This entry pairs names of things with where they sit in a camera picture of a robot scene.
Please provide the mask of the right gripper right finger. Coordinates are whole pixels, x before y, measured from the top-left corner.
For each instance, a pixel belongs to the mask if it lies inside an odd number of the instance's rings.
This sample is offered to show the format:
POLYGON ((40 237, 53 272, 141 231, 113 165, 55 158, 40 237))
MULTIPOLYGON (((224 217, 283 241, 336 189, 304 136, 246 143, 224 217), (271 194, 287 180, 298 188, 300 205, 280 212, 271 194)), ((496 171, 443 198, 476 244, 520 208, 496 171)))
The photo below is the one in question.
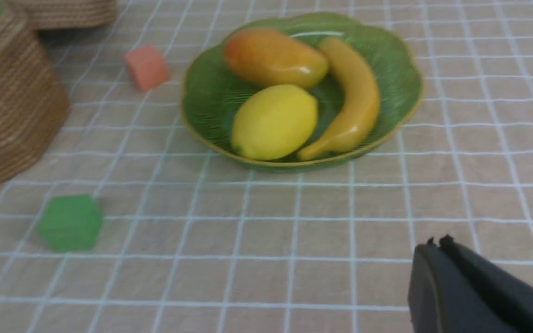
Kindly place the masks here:
POLYGON ((475 293, 518 333, 533 333, 533 287, 497 267, 446 234, 439 249, 455 264, 475 293))

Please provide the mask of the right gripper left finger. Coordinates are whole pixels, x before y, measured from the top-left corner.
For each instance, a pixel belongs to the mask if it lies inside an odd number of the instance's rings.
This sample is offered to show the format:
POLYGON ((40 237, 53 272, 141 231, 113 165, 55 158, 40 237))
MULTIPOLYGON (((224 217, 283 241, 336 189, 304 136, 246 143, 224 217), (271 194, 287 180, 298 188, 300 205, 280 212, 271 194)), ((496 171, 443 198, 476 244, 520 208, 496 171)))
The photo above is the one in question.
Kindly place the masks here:
POLYGON ((433 238, 415 247, 408 289, 415 333, 515 333, 472 288, 433 238))

